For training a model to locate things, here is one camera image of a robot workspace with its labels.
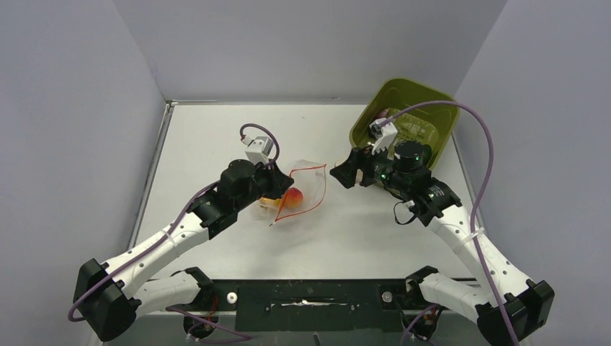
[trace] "black joint cover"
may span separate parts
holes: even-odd
[[[520,341],[545,325],[555,295],[545,281],[535,284],[528,280],[527,285],[529,288],[518,297],[505,296],[505,310]],[[499,307],[492,308],[488,303],[476,306],[476,310],[479,315],[478,328],[490,345],[512,344]]]
[[[362,164],[363,152],[363,148],[352,148],[348,159],[331,169],[329,174],[337,179],[343,187],[347,189],[354,187],[357,181],[357,171]]]
[[[181,305],[181,310],[205,310],[212,303],[214,282],[198,267],[191,267],[184,270],[191,275],[200,287],[200,292],[195,296],[193,302]]]
[[[422,281],[424,281],[427,276],[431,274],[437,274],[438,272],[439,270],[437,270],[437,268],[433,268],[427,265],[426,267],[423,267],[414,274],[408,276],[407,279],[413,280],[415,283],[422,283]]]
[[[108,273],[95,259],[85,262],[79,270],[73,302],[107,276]],[[117,283],[110,279],[85,299],[78,310],[98,338],[106,342],[118,337],[132,325],[138,305],[137,300],[127,299]]]

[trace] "peach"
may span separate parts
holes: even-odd
[[[287,208],[297,208],[302,202],[303,193],[295,187],[289,188],[285,196],[284,206]]]

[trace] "white connector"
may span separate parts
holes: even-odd
[[[242,143],[246,144],[246,146],[249,146],[250,143],[252,143],[252,138],[244,135],[244,137],[242,138]]]
[[[246,157],[248,157],[249,161],[252,164],[258,164],[259,162],[266,164],[269,162],[269,153],[272,151],[273,142],[268,137],[257,137],[253,140],[248,138],[248,136],[244,136],[242,139],[248,148],[244,151],[246,153]]]
[[[371,123],[371,125],[369,125],[370,128],[374,128],[374,127],[379,128],[379,131],[377,130],[373,131],[375,138],[377,139],[375,143],[373,144],[373,153],[374,154],[377,154],[384,150],[388,150],[388,148],[391,146],[391,144],[395,140],[395,137],[397,136],[397,128],[395,127],[393,123],[388,123],[382,127],[379,127],[379,125],[385,120],[386,119],[377,119],[377,120],[374,120],[374,122]]]

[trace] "green plastic basket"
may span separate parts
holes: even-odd
[[[390,108],[388,116],[416,103],[445,99],[454,99],[433,88],[404,78],[391,79],[384,83],[367,108],[363,111],[350,131],[352,146],[366,146],[375,142],[370,135],[369,124],[385,109]],[[394,152],[394,144],[405,140],[415,140],[431,146],[432,154],[427,167],[433,169],[437,160],[452,135],[452,130],[458,120],[457,107],[447,105],[430,105],[413,110],[395,120],[398,135],[389,148],[388,155]]]

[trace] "plastic bag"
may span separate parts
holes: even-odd
[[[289,217],[307,213],[318,207],[326,192],[326,164],[306,160],[295,163],[288,174],[295,183],[278,200],[259,199],[259,219],[269,219],[271,224]]]

